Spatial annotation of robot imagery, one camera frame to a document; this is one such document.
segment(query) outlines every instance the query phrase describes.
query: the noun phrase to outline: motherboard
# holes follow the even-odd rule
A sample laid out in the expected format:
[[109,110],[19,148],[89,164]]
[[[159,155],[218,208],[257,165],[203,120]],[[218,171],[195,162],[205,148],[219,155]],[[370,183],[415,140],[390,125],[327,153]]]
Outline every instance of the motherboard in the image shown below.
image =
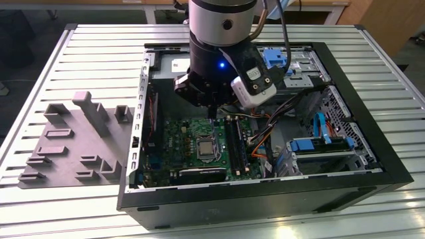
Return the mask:
[[146,187],[259,178],[247,118],[166,119],[161,152],[147,155]]

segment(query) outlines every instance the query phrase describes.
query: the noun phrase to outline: aluminum table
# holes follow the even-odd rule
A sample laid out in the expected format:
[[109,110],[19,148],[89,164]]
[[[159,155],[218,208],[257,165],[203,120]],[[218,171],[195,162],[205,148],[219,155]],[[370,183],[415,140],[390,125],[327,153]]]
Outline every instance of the aluminum table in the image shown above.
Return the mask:
[[[37,143],[49,103],[90,91],[105,108],[131,105],[145,43],[187,43],[181,25],[67,27],[0,148],[0,237],[422,238],[425,236],[425,100],[371,39],[353,26],[289,26],[291,41],[327,44],[414,182],[339,212],[146,231],[115,211],[118,185],[21,190],[17,177]],[[282,41],[267,25],[259,42]]]

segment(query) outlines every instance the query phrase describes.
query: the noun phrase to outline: gray 3d printed tray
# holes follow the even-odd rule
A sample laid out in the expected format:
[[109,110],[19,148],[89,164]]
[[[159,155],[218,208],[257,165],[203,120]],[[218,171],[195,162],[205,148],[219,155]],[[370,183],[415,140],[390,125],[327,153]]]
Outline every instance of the gray 3d printed tray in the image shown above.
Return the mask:
[[118,184],[133,109],[103,109],[89,92],[75,92],[71,102],[79,110],[47,105],[47,123],[18,177],[22,189]]

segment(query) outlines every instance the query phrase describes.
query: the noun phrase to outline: green circuit board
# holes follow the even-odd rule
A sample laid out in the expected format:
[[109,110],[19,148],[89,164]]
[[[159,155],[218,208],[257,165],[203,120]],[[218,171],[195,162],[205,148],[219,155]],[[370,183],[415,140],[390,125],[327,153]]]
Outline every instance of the green circuit board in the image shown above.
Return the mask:
[[[155,170],[150,171],[150,176],[154,181],[154,186],[167,186],[169,174],[182,168],[198,167],[219,167],[226,169],[226,181],[255,179],[259,177],[259,168],[257,159],[255,163],[249,164],[249,171],[234,174],[230,166],[227,143],[225,136],[225,120],[215,119],[183,119],[183,120],[166,120],[163,127],[163,147],[159,156],[159,166]],[[239,130],[246,141],[251,136],[251,129],[249,120],[246,118],[238,119]],[[218,152],[217,157],[210,160],[198,159],[198,144],[197,140],[209,139],[213,141],[214,150]],[[246,149],[246,156],[249,162],[250,152]]]

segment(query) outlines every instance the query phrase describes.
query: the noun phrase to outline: ram slot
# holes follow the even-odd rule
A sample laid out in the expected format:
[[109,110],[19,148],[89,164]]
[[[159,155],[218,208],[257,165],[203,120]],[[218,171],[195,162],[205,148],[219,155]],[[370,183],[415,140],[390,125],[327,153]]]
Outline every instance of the ram slot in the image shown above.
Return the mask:
[[239,158],[239,161],[241,161],[242,170],[245,172],[247,172],[249,171],[249,167],[247,167],[246,148],[245,148],[245,141],[243,141],[243,136],[242,136],[242,133],[241,133],[241,127],[239,127],[238,119],[235,119],[233,121],[233,123],[234,123],[234,129],[237,131],[235,142],[237,142],[238,158]]
[[225,131],[225,140],[226,140],[226,149],[230,160],[231,174],[239,175],[241,165],[238,160],[238,153],[234,142],[234,134],[233,134],[233,125],[230,119],[223,122],[223,131]]

